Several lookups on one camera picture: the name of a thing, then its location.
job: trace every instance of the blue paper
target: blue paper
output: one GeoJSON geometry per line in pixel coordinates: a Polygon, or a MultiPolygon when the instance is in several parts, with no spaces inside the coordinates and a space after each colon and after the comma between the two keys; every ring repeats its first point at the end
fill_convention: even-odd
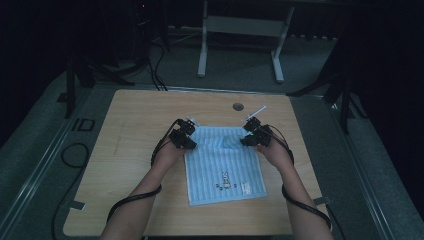
{"type": "Polygon", "coordinates": [[[185,155],[190,206],[267,196],[256,152],[241,127],[196,127],[185,155]]]}

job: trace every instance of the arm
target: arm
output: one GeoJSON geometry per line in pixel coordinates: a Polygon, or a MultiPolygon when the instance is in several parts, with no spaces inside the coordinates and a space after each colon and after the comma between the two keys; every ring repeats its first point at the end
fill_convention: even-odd
{"type": "MultiPolygon", "coordinates": [[[[256,150],[262,153],[280,172],[284,187],[291,198],[316,208],[303,186],[289,154],[275,139],[271,139],[268,147],[259,145],[256,150]]],[[[321,217],[289,202],[287,202],[287,209],[296,239],[333,239],[326,222],[321,217]]]]}
{"type": "MultiPolygon", "coordinates": [[[[130,196],[156,190],[166,172],[180,159],[185,150],[172,143],[165,144],[156,155],[152,168],[147,172],[130,196]]],[[[100,239],[141,239],[146,229],[155,196],[136,200],[119,207],[112,215],[100,239]]]]}

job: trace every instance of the table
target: table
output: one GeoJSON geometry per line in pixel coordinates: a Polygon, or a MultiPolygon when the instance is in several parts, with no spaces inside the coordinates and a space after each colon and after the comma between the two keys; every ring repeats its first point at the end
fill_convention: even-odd
{"type": "MultiPolygon", "coordinates": [[[[150,168],[157,141],[178,118],[203,126],[240,126],[262,105],[257,118],[280,129],[294,152],[295,166],[311,197],[321,196],[290,99],[284,95],[118,90],[110,105],[75,201],[64,226],[69,236],[98,236],[112,205],[128,196],[150,168]],[[235,111],[242,103],[243,111],[235,111]]],[[[148,236],[291,234],[281,177],[259,156],[268,196],[189,207],[184,161],[166,175],[145,231],[148,236]]],[[[324,206],[319,207],[326,213],[324,206]]]]}
{"type": "Polygon", "coordinates": [[[284,40],[290,26],[294,7],[290,7],[286,13],[284,21],[247,19],[236,17],[213,16],[208,14],[208,1],[203,1],[203,26],[202,26],[202,48],[200,50],[199,67],[197,75],[206,75],[206,61],[208,56],[207,34],[208,32],[249,34],[267,37],[278,37],[278,44],[275,50],[271,51],[271,60],[274,67],[275,79],[283,82],[284,76],[281,69],[280,53],[284,40]]]}

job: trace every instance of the gray floor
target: gray floor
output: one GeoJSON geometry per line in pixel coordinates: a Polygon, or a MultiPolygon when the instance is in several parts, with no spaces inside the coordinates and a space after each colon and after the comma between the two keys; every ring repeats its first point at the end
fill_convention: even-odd
{"type": "MultiPolygon", "coordinates": [[[[279,84],[274,81],[269,54],[272,40],[266,39],[254,46],[251,43],[240,46],[242,42],[239,42],[238,47],[234,47],[234,44],[218,44],[216,38],[221,37],[222,40],[222,36],[214,37],[209,47],[204,78],[196,76],[200,51],[197,36],[173,44],[171,52],[165,53],[158,74],[170,89],[274,94],[295,91],[315,81],[335,43],[319,39],[309,42],[288,39],[281,57],[286,80],[279,84]]],[[[158,48],[152,49],[153,63],[156,63],[159,53],[158,48]]],[[[126,77],[136,83],[130,88],[154,89],[147,71],[126,77]]],[[[98,76],[94,89],[78,88],[79,107],[71,119],[64,120],[65,105],[56,102],[59,93],[65,91],[64,75],[52,82],[0,151],[1,230],[7,230],[6,235],[1,233],[0,236],[51,239],[51,222],[56,216],[52,227],[56,238],[73,239],[64,236],[61,229],[77,185],[70,189],[68,195],[65,194],[78,176],[79,169],[65,166],[60,152],[76,142],[92,149],[113,93],[120,88],[123,87],[98,76]],[[95,120],[93,131],[72,131],[77,118],[95,120]],[[37,165],[40,162],[46,166],[44,169],[40,167],[43,164],[37,165]],[[36,181],[39,185],[30,181],[35,176],[40,177],[36,181]],[[17,198],[20,193],[27,194],[26,201],[15,201],[22,199],[17,198]],[[58,207],[62,198],[63,204],[58,207]],[[20,206],[21,211],[10,211],[16,206],[20,206]],[[16,221],[11,221],[13,224],[8,228],[6,223],[9,221],[4,220],[10,220],[12,216],[16,217],[16,221]]],[[[331,209],[347,239],[422,239],[423,222],[372,124],[352,111],[353,118],[348,122],[350,134],[343,134],[337,122],[339,111],[319,97],[326,88],[317,89],[308,96],[292,98],[292,104],[323,195],[331,199],[331,209]]],[[[76,147],[65,157],[75,164],[82,164],[85,154],[76,147]]],[[[333,233],[336,239],[342,239],[337,226],[333,233]]],[[[292,239],[291,236],[270,238],[292,239]]]]}

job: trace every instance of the dark background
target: dark background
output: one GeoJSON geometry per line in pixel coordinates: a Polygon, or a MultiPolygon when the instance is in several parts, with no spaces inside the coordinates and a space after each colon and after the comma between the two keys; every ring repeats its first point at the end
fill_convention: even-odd
{"type": "MultiPolygon", "coordinates": [[[[250,1],[230,2],[216,1],[210,11],[284,18],[277,8],[250,1]]],[[[281,5],[279,1],[271,2],[281,5]]],[[[330,60],[349,63],[348,67],[355,69],[354,92],[360,96],[423,216],[424,181],[420,176],[424,171],[424,3],[371,1],[373,5],[352,7],[352,2],[356,1],[297,3],[289,33],[305,35],[307,39],[339,38],[330,60]]],[[[169,25],[201,25],[202,1],[166,3],[169,25]]],[[[65,70],[72,52],[109,65],[134,57],[143,42],[141,37],[135,37],[137,18],[133,4],[131,0],[0,3],[0,109],[4,111],[0,145],[19,126],[48,84],[65,70]],[[135,45],[127,44],[129,38],[135,39],[135,45]]],[[[346,67],[334,62],[329,62],[326,71],[338,72],[346,67]]]]}

